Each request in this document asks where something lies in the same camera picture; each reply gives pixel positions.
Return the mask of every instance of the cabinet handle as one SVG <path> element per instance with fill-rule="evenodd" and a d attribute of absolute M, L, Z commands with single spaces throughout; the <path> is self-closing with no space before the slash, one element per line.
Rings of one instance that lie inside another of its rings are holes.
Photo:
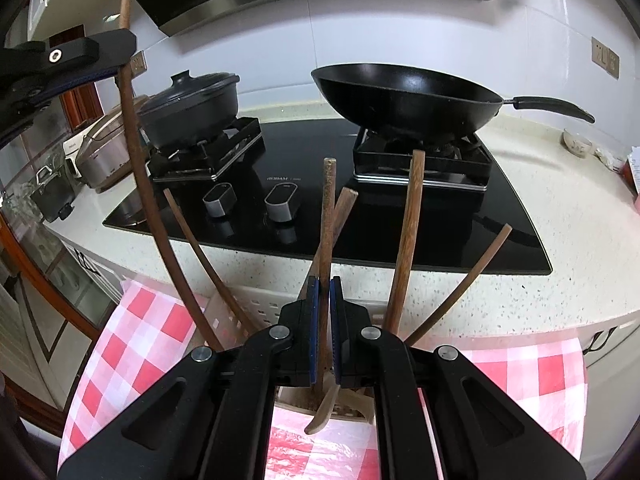
<path fill-rule="evenodd" d="M 100 272 L 98 272 L 97 270 L 93 270 L 91 267 L 89 267 L 88 263 L 86 262 L 84 254 L 78 251 L 78 249 L 74 249 L 74 251 L 76 252 L 76 256 L 78 257 L 78 263 L 80 264 L 80 267 L 82 267 L 87 272 L 100 276 Z"/>
<path fill-rule="evenodd" d="M 593 338 L 591 339 L 591 344 L 589 346 L 587 346 L 587 348 L 585 348 L 582 351 L 582 355 L 587 355 L 587 354 L 590 354 L 591 352 L 599 352 L 600 350 L 602 350 L 604 348 L 604 346 L 607 344 L 607 342 L 609 342 L 609 338 L 611 337 L 611 334 L 613 334 L 615 332 L 616 328 L 617 327 L 610 328 L 609 329 L 609 333 L 607 333 L 607 337 L 604 339 L 604 343 L 602 343 L 597 348 L 594 348 L 593 345 L 596 344 L 596 341 L 602 335 L 603 331 L 600 330 L 599 332 L 596 332 L 593 335 Z"/>

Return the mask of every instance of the frying pan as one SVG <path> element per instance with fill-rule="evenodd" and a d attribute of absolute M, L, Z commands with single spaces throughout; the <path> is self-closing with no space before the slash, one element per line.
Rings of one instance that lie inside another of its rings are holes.
<path fill-rule="evenodd" d="M 591 114 L 567 101 L 549 97 L 505 101 L 471 81 L 409 66 L 338 64 L 317 68 L 311 75 L 329 104 L 352 123 L 427 144 L 444 144 L 474 133 L 503 104 L 595 122 Z"/>

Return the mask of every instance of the gas stove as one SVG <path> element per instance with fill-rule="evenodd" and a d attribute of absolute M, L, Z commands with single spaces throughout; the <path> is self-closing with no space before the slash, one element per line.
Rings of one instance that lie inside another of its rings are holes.
<path fill-rule="evenodd" d="M 158 184 L 219 181 L 222 174 L 256 144 L 264 148 L 258 119 L 236 119 L 215 140 L 199 142 L 190 150 L 180 150 L 171 156 L 155 152 L 148 165 L 151 180 Z"/>
<path fill-rule="evenodd" d="M 423 186 L 486 191 L 493 159 L 476 134 L 436 146 L 361 128 L 353 147 L 354 177 L 368 184 L 407 186 L 416 149 L 425 152 Z"/>
<path fill-rule="evenodd" d="M 340 119 L 261 123 L 259 128 L 261 137 L 235 161 L 229 163 L 233 156 L 220 161 L 220 169 L 226 166 L 222 173 L 207 170 L 207 157 L 197 152 L 191 158 L 179 153 L 175 159 L 184 165 L 176 162 L 174 176 L 186 180 L 167 181 L 168 172 L 162 176 L 156 173 L 156 198 L 168 235 L 184 240 L 162 193 L 167 186 L 201 245 L 310 260 L 319 243 L 322 160 L 332 156 L 337 160 L 338 192 L 342 186 L 358 192 L 334 247 L 334 262 L 393 268 L 406 197 L 406 186 L 398 184 L 406 178 L 413 146 L 378 139 L 376 134 L 361 132 L 355 124 Z M 193 179 L 186 164 L 194 160 L 200 170 L 196 174 L 206 180 Z M 540 238 L 518 195 L 477 137 L 431 148 L 426 160 L 430 161 L 425 174 L 428 182 L 422 192 L 414 269 L 465 272 L 508 222 L 513 231 L 485 272 L 551 272 Z M 451 175 L 460 174 L 464 179 L 455 184 L 465 186 L 450 186 L 455 179 Z M 382 175 L 386 180 L 368 179 L 371 175 Z M 237 201 L 226 216 L 212 218 L 203 197 L 221 182 L 232 185 Z M 264 199 L 283 182 L 296 185 L 300 206 L 292 221 L 277 223 L 270 219 Z M 134 191 L 104 224 L 149 234 L 144 213 L 136 211 L 140 206 Z"/>

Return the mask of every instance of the red and white tablecloth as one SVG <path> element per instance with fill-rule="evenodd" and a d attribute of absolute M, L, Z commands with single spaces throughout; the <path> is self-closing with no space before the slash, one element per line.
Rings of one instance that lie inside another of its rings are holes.
<path fill-rule="evenodd" d="M 195 332 L 186 307 L 139 282 L 125 293 L 95 344 L 71 401 L 58 455 L 62 463 L 169 371 Z M 204 308 L 207 299 L 196 296 Z"/>
<path fill-rule="evenodd" d="M 198 298 L 202 307 L 205 298 Z M 175 298 L 130 282 L 79 381 L 67 416 L 60 465 L 173 367 L 194 325 Z M 587 386 L 577 339 L 465 351 L 489 378 L 576 458 L 582 449 Z M 377 480 L 375 428 L 331 420 L 313 436 L 310 417 L 275 408 L 265 478 Z"/>

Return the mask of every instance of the pan handle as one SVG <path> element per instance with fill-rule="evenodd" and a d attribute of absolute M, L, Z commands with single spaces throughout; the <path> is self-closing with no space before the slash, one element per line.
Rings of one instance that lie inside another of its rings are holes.
<path fill-rule="evenodd" d="M 553 97 L 514 97 L 513 99 L 505 101 L 504 104 L 513 105 L 516 110 L 546 110 L 547 112 L 582 119 L 590 124 L 596 121 L 590 113 L 584 111 L 579 106 L 568 101 L 562 101 L 562 99 L 554 99 Z"/>

